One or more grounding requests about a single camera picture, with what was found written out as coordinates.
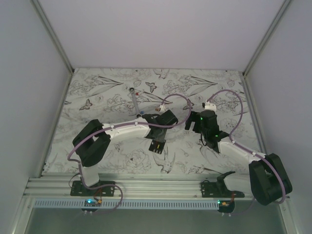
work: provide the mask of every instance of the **gray wall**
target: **gray wall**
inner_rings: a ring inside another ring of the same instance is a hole
[[[42,157],[68,73],[29,0],[0,1],[0,233]]]
[[[280,155],[293,184],[291,197],[312,233],[312,1],[295,0],[248,83],[269,152]]]
[[[40,0],[74,67],[243,71],[284,0]]]

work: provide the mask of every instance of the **black and white pattern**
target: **black and white pattern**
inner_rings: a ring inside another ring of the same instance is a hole
[[[258,149],[246,97],[237,71],[183,69],[76,69],[45,172],[77,172],[78,166],[67,161],[72,140],[93,119],[103,123],[119,123],[135,119],[136,111],[129,88],[136,89],[140,111],[157,113],[169,94],[185,95],[194,111],[202,111],[202,102],[221,89],[232,89],[242,98],[243,120],[234,137],[250,148]],[[240,115],[239,101],[231,93],[221,93],[213,101],[217,105],[221,130],[230,132]],[[189,106],[180,97],[165,101],[178,119],[184,119]],[[184,126],[168,130],[163,154],[148,151],[150,139],[133,138],[110,144],[99,163],[102,173],[119,174],[220,174],[229,170],[247,172],[230,156],[216,154],[202,146],[199,134],[185,131]]]

